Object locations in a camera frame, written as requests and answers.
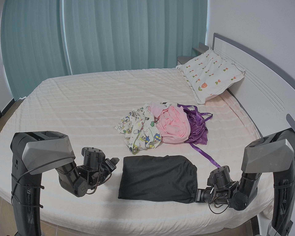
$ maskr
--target pink garment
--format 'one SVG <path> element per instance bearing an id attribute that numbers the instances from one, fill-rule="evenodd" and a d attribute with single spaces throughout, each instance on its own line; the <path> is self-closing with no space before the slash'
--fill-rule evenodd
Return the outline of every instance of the pink garment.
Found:
<path id="1" fill-rule="evenodd" d="M 156 127 L 160 131 L 162 142 L 180 143 L 189 138 L 191 127 L 182 107 L 164 108 L 159 103 L 151 102 L 149 111 L 159 118 Z"/>

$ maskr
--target purple ribbon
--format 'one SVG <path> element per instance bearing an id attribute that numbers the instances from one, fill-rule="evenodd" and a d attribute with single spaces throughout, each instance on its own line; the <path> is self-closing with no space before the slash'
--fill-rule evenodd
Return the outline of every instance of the purple ribbon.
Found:
<path id="1" fill-rule="evenodd" d="M 206 128 L 205 122 L 210 120 L 213 117 L 213 114 L 208 112 L 200 113 L 198 112 L 198 108 L 196 106 L 193 106 L 195 108 L 194 110 L 189 109 L 189 107 L 191 107 L 190 105 L 185 106 L 185 105 L 177 104 L 177 106 L 183 107 L 183 111 L 186 113 L 187 119 L 189 120 L 189 124 L 191 127 L 191 133 L 189 135 L 188 140 L 186 140 L 185 143 L 189 143 L 194 150 L 198 151 L 200 154 L 206 157 L 213 165 L 215 165 L 216 167 L 220 167 L 220 165 L 211 156 L 209 156 L 199 147 L 195 146 L 197 144 L 207 145 L 208 129 Z M 204 119 L 202 117 L 204 115 L 211 115 L 211 116 Z"/>

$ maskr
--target wall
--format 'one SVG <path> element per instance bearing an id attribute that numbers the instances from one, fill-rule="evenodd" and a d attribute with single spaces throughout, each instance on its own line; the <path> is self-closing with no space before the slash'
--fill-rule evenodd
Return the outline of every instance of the wall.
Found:
<path id="1" fill-rule="evenodd" d="M 2 15 L 3 5 L 5 0 L 0 0 L 0 15 Z M 0 45 L 0 111 L 7 106 L 7 104 L 13 99 L 12 93 L 10 91 L 10 87 L 7 81 L 3 59 L 2 59 L 2 52 L 1 52 L 1 45 Z"/>
<path id="2" fill-rule="evenodd" d="M 215 32 L 260 53 L 295 78 L 294 0 L 208 0 L 210 47 Z"/>

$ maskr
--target white label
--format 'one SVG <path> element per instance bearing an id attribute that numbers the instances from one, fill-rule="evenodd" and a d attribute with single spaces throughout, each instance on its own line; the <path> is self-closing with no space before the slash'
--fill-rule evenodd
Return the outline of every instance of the white label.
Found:
<path id="1" fill-rule="evenodd" d="M 108 166 L 113 170 L 114 169 L 114 167 L 111 165 L 111 163 L 108 161 L 108 160 L 106 160 L 106 163 L 108 164 Z"/>
<path id="2" fill-rule="evenodd" d="M 201 197 L 201 190 L 198 190 L 198 197 L 197 197 L 197 201 L 200 200 L 200 197 Z"/>

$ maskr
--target curtain fold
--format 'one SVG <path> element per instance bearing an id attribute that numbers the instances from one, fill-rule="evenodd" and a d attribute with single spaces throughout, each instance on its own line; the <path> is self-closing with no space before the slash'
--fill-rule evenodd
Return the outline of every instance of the curtain fold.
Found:
<path id="1" fill-rule="evenodd" d="M 207 1 L 64 0 L 73 74 L 172 68 L 205 42 Z"/>
<path id="2" fill-rule="evenodd" d="M 2 57 L 15 100 L 47 78 L 67 75 L 60 33 L 59 1 L 4 3 Z"/>
<path id="3" fill-rule="evenodd" d="M 73 74 L 172 68 L 205 42 L 206 21 L 204 0 L 6 0 L 7 79 L 16 100 L 47 78 L 68 75 L 68 62 Z"/>

